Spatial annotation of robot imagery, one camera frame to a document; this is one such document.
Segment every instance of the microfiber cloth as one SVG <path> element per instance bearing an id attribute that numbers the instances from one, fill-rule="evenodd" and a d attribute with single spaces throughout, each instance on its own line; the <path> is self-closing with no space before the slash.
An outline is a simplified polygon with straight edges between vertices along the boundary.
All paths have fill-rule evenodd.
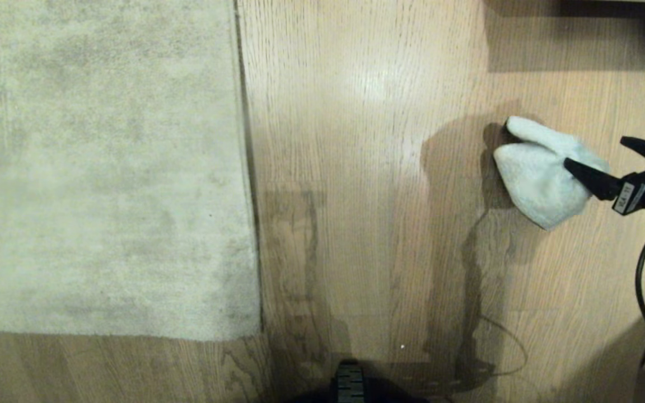
<path id="1" fill-rule="evenodd" d="M 564 159 L 604 172 L 609 164 L 574 136 L 532 120 L 512 116 L 506 126 L 524 142 L 500 146 L 494 160 L 517 208 L 547 230 L 581 214 L 591 193 L 564 168 Z"/>

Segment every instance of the gray rug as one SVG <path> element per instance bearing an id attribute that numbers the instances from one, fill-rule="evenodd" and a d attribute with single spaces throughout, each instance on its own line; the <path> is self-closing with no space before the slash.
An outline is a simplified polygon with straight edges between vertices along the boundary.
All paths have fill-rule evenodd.
<path id="1" fill-rule="evenodd" d="M 0 1 L 0 331 L 259 331 L 233 1 Z"/>

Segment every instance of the clamp jaw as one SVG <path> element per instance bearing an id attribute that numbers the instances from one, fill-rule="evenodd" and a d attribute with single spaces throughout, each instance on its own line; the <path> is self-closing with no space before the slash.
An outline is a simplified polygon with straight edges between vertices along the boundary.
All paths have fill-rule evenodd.
<path id="1" fill-rule="evenodd" d="M 622 137 L 621 144 L 645 157 L 645 140 Z M 570 158 L 564 160 L 564 168 L 598 199 L 616 199 L 614 210 L 617 213 L 627 215 L 645 209 L 645 171 L 618 179 Z"/>

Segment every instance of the white sticker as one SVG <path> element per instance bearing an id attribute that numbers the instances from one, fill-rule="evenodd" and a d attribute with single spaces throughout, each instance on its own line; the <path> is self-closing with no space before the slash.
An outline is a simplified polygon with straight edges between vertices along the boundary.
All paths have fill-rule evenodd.
<path id="1" fill-rule="evenodd" d="M 621 189 L 621 193 L 619 194 L 619 198 L 616 199 L 616 203 L 614 203 L 614 210 L 619 212 L 619 214 L 624 214 L 624 212 L 627 211 L 627 204 L 629 204 L 629 198 L 632 196 L 632 193 L 634 193 L 634 185 L 629 182 L 625 182 L 624 187 Z"/>
<path id="2" fill-rule="evenodd" d="M 638 204 L 638 201 L 641 199 L 641 196 L 643 196 L 643 192 L 645 192 L 645 184 L 642 184 L 640 188 L 638 188 L 638 193 L 634 196 L 634 199 L 632 200 L 632 203 L 629 204 L 629 211 L 633 212 L 635 211 L 635 207 Z"/>

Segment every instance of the wooden floor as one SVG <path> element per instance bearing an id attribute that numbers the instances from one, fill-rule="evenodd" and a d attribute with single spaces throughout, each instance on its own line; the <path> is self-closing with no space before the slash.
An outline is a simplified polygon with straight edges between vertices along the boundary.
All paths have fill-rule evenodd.
<path id="1" fill-rule="evenodd" d="M 645 5 L 239 0 L 264 334 L 0 334 L 0 401 L 282 401 L 338 360 L 432 401 L 629 401 L 645 212 L 545 232 L 509 115 L 645 169 Z"/>

